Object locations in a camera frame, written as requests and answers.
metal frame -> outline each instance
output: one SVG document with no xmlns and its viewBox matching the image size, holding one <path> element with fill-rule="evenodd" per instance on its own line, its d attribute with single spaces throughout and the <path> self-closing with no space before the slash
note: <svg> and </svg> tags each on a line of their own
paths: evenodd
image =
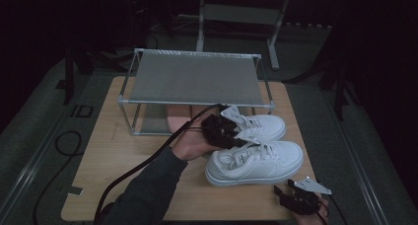
<svg viewBox="0 0 418 225">
<path fill-rule="evenodd" d="M 128 126 L 128 129 L 130 131 L 130 133 L 132 135 L 170 135 L 171 133 L 167 132 L 167 133 L 162 133 L 162 132 L 141 132 L 139 130 L 137 130 L 137 123 L 138 123 L 138 117 L 141 111 L 141 105 L 142 104 L 154 104 L 154 105 L 166 105 L 166 104 L 183 104 L 183 105 L 213 105 L 214 103 L 207 103 L 207 104 L 202 104 L 202 103 L 195 103 L 193 101 L 191 102 L 187 102 L 187 103 L 180 103 L 180 102 L 167 102 L 164 100 L 161 101 L 157 101 L 157 102 L 149 102 L 149 101 L 132 101 L 129 98 L 125 98 L 125 91 L 126 91 L 126 86 L 129 80 L 129 77 L 131 77 L 131 74 L 134 70 L 134 68 L 136 67 L 136 62 L 138 63 L 137 65 L 137 71 L 139 71 L 140 68 L 140 62 L 141 62 L 141 58 L 143 54 L 146 54 L 147 52 L 162 52 L 162 53 L 176 53 L 176 54 L 204 54 L 204 55 L 210 55 L 210 54 L 222 54 L 222 55 L 226 55 L 226 56 L 231 56 L 231 57 L 237 57 L 237 56 L 243 56 L 243 57 L 252 57 L 254 60 L 254 67 L 258 68 L 259 65 L 261 65 L 261 69 L 262 69 L 262 74 L 264 76 L 264 80 L 263 82 L 265 83 L 265 88 L 267 91 L 267 95 L 268 95 L 268 99 L 269 99 L 269 104 L 263 104 L 263 105 L 237 105 L 238 107 L 243 107 L 243 108 L 252 108 L 253 109 L 253 113 L 254 113 L 254 108 L 264 108 L 264 109 L 268 109 L 268 114 L 271 114 L 272 111 L 275 109 L 275 105 L 274 105 L 274 101 L 271 95 L 271 91 L 267 82 L 267 78 L 265 76 L 264 73 L 264 68 L 262 66 L 262 61 L 261 60 L 261 55 L 260 54 L 233 54 L 233 53 L 215 53 L 215 52 L 195 52 L 195 51 L 175 51 L 175 50 L 151 50 L 151 49 L 143 49 L 143 48 L 135 48 L 134 49 L 134 55 L 132 58 L 132 63 L 129 67 L 129 70 L 126 73 L 126 77 L 123 81 L 123 85 L 122 88 L 120 90 L 120 94 L 117 100 L 117 103 L 119 105 L 119 108 L 121 109 L 122 113 L 123 113 L 123 118 Z M 132 122 L 129 120 L 129 115 L 126 112 L 126 108 L 125 105 L 132 105 L 135 104 L 136 106 L 136 110 L 133 116 L 133 120 Z"/>
<path fill-rule="evenodd" d="M 197 36 L 196 51 L 203 51 L 205 36 L 203 32 L 204 20 L 218 20 L 241 22 L 249 24 L 264 24 L 274 26 L 273 35 L 267 39 L 267 48 L 270 55 L 271 67 L 278 70 L 279 60 L 277 57 L 276 39 L 279 35 L 280 28 L 283 23 L 289 0 L 284 0 L 280 10 L 235 7 L 235 6 L 218 6 L 205 4 L 205 0 L 200 0 L 199 8 L 199 34 Z"/>
</svg>

white sneaker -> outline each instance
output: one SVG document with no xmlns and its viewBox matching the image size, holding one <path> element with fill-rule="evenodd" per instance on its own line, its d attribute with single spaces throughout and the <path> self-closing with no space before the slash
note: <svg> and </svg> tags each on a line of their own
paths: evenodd
<svg viewBox="0 0 418 225">
<path fill-rule="evenodd" d="M 277 184 L 294 176 L 304 162 L 301 147 L 290 141 L 246 144 L 215 151 L 206 165 L 206 178 L 214 186 Z"/>
<path fill-rule="evenodd" d="M 262 143 L 278 140 L 286 133 L 285 121 L 273 114 L 257 114 L 244 116 L 236 106 L 221 111 L 221 116 L 233 121 L 239 138 L 253 143 Z"/>
</svg>

black sleeve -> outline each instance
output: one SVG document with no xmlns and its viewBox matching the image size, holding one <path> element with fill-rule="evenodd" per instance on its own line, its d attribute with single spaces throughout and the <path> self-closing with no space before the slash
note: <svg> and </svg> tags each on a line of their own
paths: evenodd
<svg viewBox="0 0 418 225">
<path fill-rule="evenodd" d="M 159 224 L 187 163 L 166 147 L 114 202 L 104 224 Z"/>
</svg>

shoe toe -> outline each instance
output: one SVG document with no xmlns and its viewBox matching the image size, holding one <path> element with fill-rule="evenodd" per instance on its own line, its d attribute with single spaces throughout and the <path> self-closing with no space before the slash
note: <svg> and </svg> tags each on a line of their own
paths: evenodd
<svg viewBox="0 0 418 225">
<path fill-rule="evenodd" d="M 301 147 L 294 142 L 280 141 L 280 151 L 282 153 L 281 164 L 284 167 L 299 165 L 304 161 Z"/>
</svg>

electrical wire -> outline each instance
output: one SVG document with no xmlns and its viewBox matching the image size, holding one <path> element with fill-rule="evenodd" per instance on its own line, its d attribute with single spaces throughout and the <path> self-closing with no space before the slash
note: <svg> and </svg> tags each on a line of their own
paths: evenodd
<svg viewBox="0 0 418 225">
<path fill-rule="evenodd" d="M 318 178 L 316 178 L 316 181 L 321 184 L 320 180 Z M 334 204 L 335 208 L 337 209 L 338 213 L 340 214 L 340 217 L 342 219 L 342 221 L 344 222 L 345 225 L 348 225 L 347 220 L 345 219 L 344 214 L 342 213 L 340 207 L 338 206 L 337 202 L 335 201 L 334 197 L 331 194 L 327 195 L 329 197 L 329 199 L 331 199 L 332 203 Z"/>
<path fill-rule="evenodd" d="M 222 107 L 223 107 L 223 105 L 220 105 L 220 104 L 211 105 L 211 106 L 207 107 L 206 109 L 204 109 L 202 112 L 198 113 L 190 121 L 186 122 L 180 129 L 178 129 L 175 133 L 173 133 L 169 137 L 169 139 L 163 144 L 163 146 L 161 146 L 148 159 L 146 159 L 144 162 L 142 162 L 141 164 L 139 164 L 135 168 L 129 170 L 127 173 L 123 174 L 122 176 L 120 176 L 119 178 L 117 178 L 116 180 L 114 180 L 111 184 L 109 184 L 107 186 L 107 188 L 104 190 L 104 193 L 102 194 L 102 197 L 101 197 L 101 199 L 99 201 L 98 208 L 97 208 L 96 213 L 95 213 L 94 224 L 97 224 L 98 223 L 99 218 L 100 218 L 100 214 L 101 214 L 101 211 L 102 211 L 102 208 L 103 208 L 104 203 L 105 203 L 105 199 L 106 199 L 107 195 L 110 193 L 110 191 L 115 186 L 117 186 L 119 183 L 121 183 L 122 181 L 124 181 L 125 179 L 127 179 L 128 177 L 130 177 L 131 175 L 135 174 L 136 172 L 138 172 L 139 170 L 141 170 L 142 168 L 144 168 L 145 166 L 147 166 L 148 164 L 150 164 L 152 161 L 154 161 L 167 146 L 169 146 L 179 135 L 181 135 L 182 132 L 184 132 L 185 130 L 188 130 L 190 128 L 190 126 L 198 118 L 200 118 L 203 114 L 205 114 L 206 112 L 208 112 L 211 109 L 222 108 Z"/>
<path fill-rule="evenodd" d="M 73 153 L 65 153 L 64 151 L 62 151 L 60 148 L 59 148 L 59 144 L 58 144 L 58 142 L 59 142 L 59 139 L 62 137 L 62 136 L 64 136 L 64 135 L 66 135 L 66 134 L 69 134 L 69 133 L 72 133 L 72 134 L 75 134 L 75 135 L 77 135 L 77 137 L 78 137 L 78 143 L 77 143 L 77 147 L 76 147 L 76 149 L 74 150 L 74 152 Z M 69 131 L 66 131 L 66 132 L 64 132 L 64 133 L 62 133 L 62 134 L 60 134 L 60 135 L 58 135 L 57 137 L 56 137 L 56 139 L 55 139 L 55 143 L 54 143 L 54 145 L 55 145 L 55 149 L 61 154 L 61 155 L 63 155 L 63 156 L 68 156 L 69 158 L 67 159 L 67 161 L 65 162 L 65 164 L 58 170 L 58 172 L 52 177 L 52 179 L 47 183 L 47 185 L 45 186 L 45 188 L 43 189 L 43 191 L 40 193 L 40 195 L 39 195 L 39 197 L 37 198 L 37 200 L 36 200 L 36 203 L 35 203 L 35 206 L 34 206 L 34 210 L 33 210 L 33 213 L 32 213 L 32 221 L 33 221 L 33 223 L 34 223 L 34 225 L 38 225 L 38 222 L 37 222 L 37 209 L 38 209 L 38 207 L 39 207 L 39 204 L 40 204 L 40 201 L 42 200 L 42 198 L 43 198 L 43 196 L 45 195 L 45 193 L 46 193 L 46 191 L 49 189 L 49 187 L 51 186 L 51 184 L 55 181 L 55 179 L 62 173 L 62 171 L 68 166 L 68 164 L 71 162 L 71 160 L 74 158 L 74 157 L 76 157 L 76 156 L 80 156 L 80 155 L 83 155 L 84 154 L 84 152 L 82 152 L 82 153 L 78 153 L 78 151 L 79 151 L 79 149 L 80 149 L 80 146 L 81 146 L 81 143 L 82 143 L 82 137 L 81 137 L 81 134 L 79 133 L 79 132 L 77 132 L 77 131 L 74 131 L 74 130 L 69 130 Z"/>
</svg>

